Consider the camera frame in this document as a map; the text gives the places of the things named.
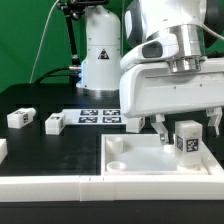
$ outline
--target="black and white pattern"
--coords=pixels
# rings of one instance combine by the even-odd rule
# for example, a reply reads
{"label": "black and white pattern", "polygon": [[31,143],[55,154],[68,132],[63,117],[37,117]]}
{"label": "black and white pattern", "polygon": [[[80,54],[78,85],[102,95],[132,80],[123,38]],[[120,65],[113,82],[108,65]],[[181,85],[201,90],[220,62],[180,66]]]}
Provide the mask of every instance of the black and white pattern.
{"label": "black and white pattern", "polygon": [[23,115],[23,123],[26,124],[28,122],[29,118],[28,118],[28,114],[24,114]]}
{"label": "black and white pattern", "polygon": [[184,149],[184,141],[180,136],[177,136],[177,148],[181,151]]}
{"label": "black and white pattern", "polygon": [[61,119],[60,126],[61,126],[61,129],[64,127],[63,119]]}
{"label": "black and white pattern", "polygon": [[25,114],[25,112],[19,110],[19,111],[16,111],[15,114]]}
{"label": "black and white pattern", "polygon": [[80,124],[94,124],[97,123],[97,117],[80,117],[79,123]]}
{"label": "black and white pattern", "polygon": [[81,116],[97,116],[98,110],[81,110]]}
{"label": "black and white pattern", "polygon": [[198,139],[188,139],[187,140],[187,152],[197,152],[198,148]]}
{"label": "black and white pattern", "polygon": [[120,110],[103,110],[104,116],[120,116]]}
{"label": "black and white pattern", "polygon": [[120,117],[103,117],[103,123],[112,123],[112,124],[117,124],[121,123],[121,118]]}
{"label": "black and white pattern", "polygon": [[51,120],[59,120],[61,117],[51,117]]}

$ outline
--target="warning label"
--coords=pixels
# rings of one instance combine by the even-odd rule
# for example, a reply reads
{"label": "warning label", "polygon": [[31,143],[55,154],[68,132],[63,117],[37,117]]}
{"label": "warning label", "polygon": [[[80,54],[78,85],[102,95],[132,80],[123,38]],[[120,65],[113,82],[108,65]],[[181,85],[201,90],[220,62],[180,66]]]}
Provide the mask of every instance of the warning label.
{"label": "warning label", "polygon": [[109,60],[110,59],[105,49],[102,50],[98,59],[102,59],[102,60]]}

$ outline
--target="black tabletop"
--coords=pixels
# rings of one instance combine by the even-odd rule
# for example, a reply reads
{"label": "black tabletop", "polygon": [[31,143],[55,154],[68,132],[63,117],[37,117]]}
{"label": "black tabletop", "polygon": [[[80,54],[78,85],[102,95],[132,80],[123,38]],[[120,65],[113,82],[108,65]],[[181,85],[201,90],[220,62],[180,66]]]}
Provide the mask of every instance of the black tabletop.
{"label": "black tabletop", "polygon": [[[7,127],[7,114],[33,107],[34,121],[22,129]],[[59,136],[45,134],[45,120],[63,109],[119,108],[118,98],[83,96],[69,85],[11,86],[0,94],[0,138],[7,139],[8,156],[0,176],[100,175],[102,134],[125,134],[123,125],[66,126]],[[166,116],[172,133],[175,121],[196,120],[204,125],[203,140],[222,162],[221,137],[206,135],[205,112]],[[155,133],[149,120],[141,133]],[[0,203],[0,223],[223,223],[223,201],[115,201]]]}

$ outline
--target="black cable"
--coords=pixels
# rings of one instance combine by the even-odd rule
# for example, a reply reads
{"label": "black cable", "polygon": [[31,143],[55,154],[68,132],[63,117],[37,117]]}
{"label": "black cable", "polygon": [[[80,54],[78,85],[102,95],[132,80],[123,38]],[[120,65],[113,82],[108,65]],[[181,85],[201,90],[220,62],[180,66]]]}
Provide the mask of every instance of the black cable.
{"label": "black cable", "polygon": [[219,52],[219,51],[208,52],[206,56],[208,58],[222,58],[224,57],[224,52]]}
{"label": "black cable", "polygon": [[45,73],[43,76],[41,76],[40,78],[38,78],[34,84],[39,84],[43,79],[45,79],[46,77],[50,76],[51,74],[54,74],[56,72],[60,72],[60,71],[68,71],[69,70],[69,67],[63,67],[63,68],[56,68],[56,69],[53,69],[47,73]]}
{"label": "black cable", "polygon": [[48,76],[45,76],[45,77],[42,76],[41,78],[39,78],[38,80],[35,81],[35,84],[40,84],[44,79],[52,78],[52,77],[79,77],[79,76],[74,75],[73,73],[71,73],[71,74],[59,74],[59,75],[48,75]]}

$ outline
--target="white cylinder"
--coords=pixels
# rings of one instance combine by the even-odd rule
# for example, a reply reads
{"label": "white cylinder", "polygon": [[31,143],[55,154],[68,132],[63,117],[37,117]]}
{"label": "white cylinder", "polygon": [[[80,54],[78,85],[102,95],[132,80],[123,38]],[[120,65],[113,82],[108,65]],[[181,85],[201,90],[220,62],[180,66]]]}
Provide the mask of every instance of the white cylinder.
{"label": "white cylinder", "polygon": [[123,138],[118,136],[106,138],[106,152],[108,154],[120,154],[123,152],[123,147]]}

